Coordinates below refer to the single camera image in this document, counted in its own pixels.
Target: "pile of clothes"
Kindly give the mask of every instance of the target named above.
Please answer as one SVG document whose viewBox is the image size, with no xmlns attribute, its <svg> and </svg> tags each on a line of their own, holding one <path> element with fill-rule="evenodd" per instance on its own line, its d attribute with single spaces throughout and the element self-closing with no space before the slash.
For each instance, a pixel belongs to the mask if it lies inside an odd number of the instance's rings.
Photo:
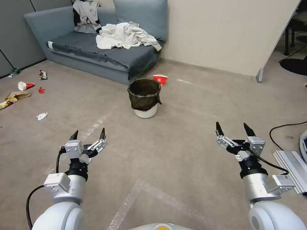
<svg viewBox="0 0 307 230">
<path fill-rule="evenodd" d="M 107 24 L 101 27 L 98 19 L 97 0 L 76 0 L 73 4 L 75 31 L 92 33 L 96 36 L 97 47 L 102 50 L 114 47 L 130 49 L 140 45 L 152 45 L 161 50 L 158 41 L 134 22 L 123 22 L 117 25 Z"/>
</svg>

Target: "black chair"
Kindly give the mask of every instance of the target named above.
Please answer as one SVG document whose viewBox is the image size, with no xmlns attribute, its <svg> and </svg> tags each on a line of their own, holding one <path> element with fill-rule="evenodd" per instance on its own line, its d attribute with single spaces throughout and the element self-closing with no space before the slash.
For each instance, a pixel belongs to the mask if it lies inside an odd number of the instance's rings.
<svg viewBox="0 0 307 230">
<path fill-rule="evenodd" d="M 302 0 L 296 9 L 296 13 L 307 11 L 307 0 Z M 289 30 L 291 29 L 291 44 L 290 47 L 295 47 L 295 32 L 307 33 L 307 25 L 298 19 L 291 19 L 285 29 L 285 55 L 289 56 Z"/>
<path fill-rule="evenodd" d="M 296 39 L 307 45 L 307 36 L 298 36 Z M 281 65 L 281 67 L 290 72 L 307 76 L 307 55 L 305 56 L 304 59 L 297 59 L 297 58 L 283 59 L 279 62 L 279 64 Z"/>
</svg>

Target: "sofa armrest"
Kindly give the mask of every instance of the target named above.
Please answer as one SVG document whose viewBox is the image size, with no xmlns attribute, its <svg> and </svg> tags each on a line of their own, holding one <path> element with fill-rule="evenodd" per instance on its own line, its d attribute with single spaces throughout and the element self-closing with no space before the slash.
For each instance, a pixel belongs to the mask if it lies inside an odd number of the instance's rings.
<svg viewBox="0 0 307 230">
<path fill-rule="evenodd" d="M 107 23 L 108 24 L 118 23 L 115 8 L 98 7 L 97 14 L 101 26 L 105 26 Z"/>
<path fill-rule="evenodd" d="M 25 15 L 27 23 L 49 60 L 52 61 L 53 56 L 48 50 L 46 42 L 74 31 L 73 18 L 72 6 L 32 12 Z"/>
</svg>

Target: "round black base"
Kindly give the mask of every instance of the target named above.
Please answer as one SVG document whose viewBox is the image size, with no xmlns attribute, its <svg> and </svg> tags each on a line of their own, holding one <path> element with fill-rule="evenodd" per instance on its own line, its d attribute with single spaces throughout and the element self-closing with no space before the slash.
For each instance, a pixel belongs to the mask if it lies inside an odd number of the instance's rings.
<svg viewBox="0 0 307 230">
<path fill-rule="evenodd" d="M 302 59 L 285 59 L 280 62 L 281 67 L 292 73 L 307 76 L 307 61 Z"/>
</svg>

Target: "beige carpet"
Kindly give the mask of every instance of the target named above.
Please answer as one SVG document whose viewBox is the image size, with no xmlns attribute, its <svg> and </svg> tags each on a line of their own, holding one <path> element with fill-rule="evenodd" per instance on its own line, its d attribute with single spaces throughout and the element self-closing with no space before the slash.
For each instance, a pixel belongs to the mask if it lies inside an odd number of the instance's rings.
<svg viewBox="0 0 307 230">
<path fill-rule="evenodd" d="M 26 198 L 54 172 L 59 147 L 77 129 L 84 143 L 92 143 L 103 127 L 109 145 L 89 166 L 85 229 L 122 230 L 153 222 L 195 230 L 249 229 L 240 168 L 216 144 L 215 122 L 231 138 L 245 138 L 243 122 L 249 124 L 267 141 L 262 157 L 275 163 L 270 128 L 307 120 L 307 78 L 280 68 L 282 57 L 273 54 L 262 84 L 162 60 L 147 74 L 169 76 L 161 90 L 163 104 L 150 119 L 134 114 L 126 85 L 50 61 L 1 79 L 2 99 L 18 90 L 18 81 L 37 86 L 29 90 L 31 97 L 0 111 L 0 229 L 27 229 Z M 48 80 L 38 80 L 40 69 Z M 45 94 L 38 93 L 40 86 Z M 37 121 L 43 112 L 49 115 Z M 273 136 L 285 149 L 298 150 L 306 129 L 286 127 Z M 63 156 L 60 171 L 68 169 L 67 163 Z M 306 201 L 294 191 L 280 202 L 307 221 Z M 32 220 L 51 204 L 48 192 L 36 192 Z"/>
</svg>

